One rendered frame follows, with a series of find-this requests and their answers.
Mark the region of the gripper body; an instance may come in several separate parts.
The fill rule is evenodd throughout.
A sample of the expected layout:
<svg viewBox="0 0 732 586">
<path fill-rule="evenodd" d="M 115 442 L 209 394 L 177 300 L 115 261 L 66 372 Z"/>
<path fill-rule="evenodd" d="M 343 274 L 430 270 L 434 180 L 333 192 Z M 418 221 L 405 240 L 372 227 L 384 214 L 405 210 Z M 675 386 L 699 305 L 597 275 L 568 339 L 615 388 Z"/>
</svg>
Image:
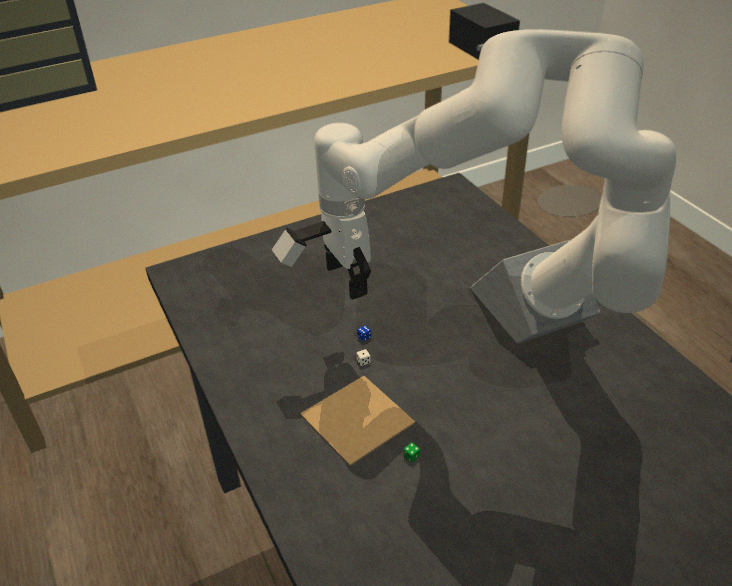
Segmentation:
<svg viewBox="0 0 732 586">
<path fill-rule="evenodd" d="M 323 240 L 332 254 L 347 269 L 350 269 L 350 264 L 353 258 L 355 259 L 353 254 L 355 248 L 361 248 L 367 263 L 371 261 L 369 231 L 364 209 L 365 205 L 358 215 L 333 216 L 320 208 L 322 221 L 325 221 L 331 229 L 331 233 L 323 235 Z"/>
</svg>

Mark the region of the blue die with white pips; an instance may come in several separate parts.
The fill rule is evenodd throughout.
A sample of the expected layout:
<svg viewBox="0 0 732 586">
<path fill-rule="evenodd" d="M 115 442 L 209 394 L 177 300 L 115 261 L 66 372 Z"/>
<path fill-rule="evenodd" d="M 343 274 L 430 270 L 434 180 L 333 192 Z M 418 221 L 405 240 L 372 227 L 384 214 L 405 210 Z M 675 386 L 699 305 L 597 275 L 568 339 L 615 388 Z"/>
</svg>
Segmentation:
<svg viewBox="0 0 732 586">
<path fill-rule="evenodd" d="M 371 330 L 366 325 L 357 329 L 357 334 L 363 342 L 371 338 Z"/>
</svg>

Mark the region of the tan flat mat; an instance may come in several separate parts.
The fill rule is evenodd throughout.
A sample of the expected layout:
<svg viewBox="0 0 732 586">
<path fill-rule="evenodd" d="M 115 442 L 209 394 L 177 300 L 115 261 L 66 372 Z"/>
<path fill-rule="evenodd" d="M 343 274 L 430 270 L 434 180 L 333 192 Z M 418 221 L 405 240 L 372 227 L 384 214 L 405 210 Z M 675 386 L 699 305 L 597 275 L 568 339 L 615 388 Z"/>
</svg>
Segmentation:
<svg viewBox="0 0 732 586">
<path fill-rule="evenodd" d="M 350 466 L 415 423 L 365 376 L 300 415 Z"/>
</svg>

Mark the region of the green die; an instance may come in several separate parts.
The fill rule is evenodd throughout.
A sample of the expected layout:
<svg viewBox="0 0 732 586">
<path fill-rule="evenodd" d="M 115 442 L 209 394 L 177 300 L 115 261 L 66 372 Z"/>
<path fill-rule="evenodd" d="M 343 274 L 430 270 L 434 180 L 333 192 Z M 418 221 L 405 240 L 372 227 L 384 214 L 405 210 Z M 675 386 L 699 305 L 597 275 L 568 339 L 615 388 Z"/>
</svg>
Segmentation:
<svg viewBox="0 0 732 586">
<path fill-rule="evenodd" d="M 416 459 L 420 457 L 420 448 L 417 447 L 415 444 L 410 443 L 404 448 L 404 457 L 408 459 L 411 463 L 413 463 Z"/>
</svg>

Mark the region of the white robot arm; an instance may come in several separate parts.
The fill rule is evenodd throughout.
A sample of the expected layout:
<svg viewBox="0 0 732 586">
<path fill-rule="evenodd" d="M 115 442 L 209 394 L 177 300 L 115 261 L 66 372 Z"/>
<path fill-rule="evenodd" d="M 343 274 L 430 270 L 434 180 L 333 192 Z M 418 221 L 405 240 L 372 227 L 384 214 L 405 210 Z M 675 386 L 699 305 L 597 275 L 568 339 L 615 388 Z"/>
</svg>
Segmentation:
<svg viewBox="0 0 732 586">
<path fill-rule="evenodd" d="M 591 293 L 610 310 L 642 311 L 658 299 L 665 275 L 676 167 L 668 137 L 636 128 L 643 67 L 636 44 L 617 35 L 497 34 L 481 49 L 473 84 L 419 116 L 367 143 L 350 124 L 319 129 L 319 206 L 333 216 L 358 215 L 365 199 L 425 166 L 449 169 L 512 145 L 535 124 L 543 77 L 569 81 L 563 147 L 578 168 L 606 178 L 604 190 L 588 228 L 526 264 L 522 292 L 553 319 L 574 314 Z"/>
</svg>

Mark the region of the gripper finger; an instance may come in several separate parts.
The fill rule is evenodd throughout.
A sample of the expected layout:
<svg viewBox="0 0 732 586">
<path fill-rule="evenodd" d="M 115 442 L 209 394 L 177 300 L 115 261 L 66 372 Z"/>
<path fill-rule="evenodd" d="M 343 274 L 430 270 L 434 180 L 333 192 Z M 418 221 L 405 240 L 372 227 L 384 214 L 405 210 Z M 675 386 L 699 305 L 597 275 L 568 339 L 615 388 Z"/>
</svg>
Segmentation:
<svg viewBox="0 0 732 586">
<path fill-rule="evenodd" d="M 326 252 L 326 263 L 327 263 L 327 269 L 329 271 L 343 267 L 343 265 L 337 260 L 337 258 L 332 254 L 332 252 L 328 249 L 326 244 L 324 245 Z"/>
<path fill-rule="evenodd" d="M 364 254 L 360 247 L 353 250 L 356 263 L 350 264 L 348 269 L 351 280 L 349 280 L 349 293 L 350 298 L 356 299 L 367 295 L 367 279 L 371 273 L 371 269 L 364 257 Z M 359 266 L 360 273 L 354 274 L 353 267 Z"/>
</svg>

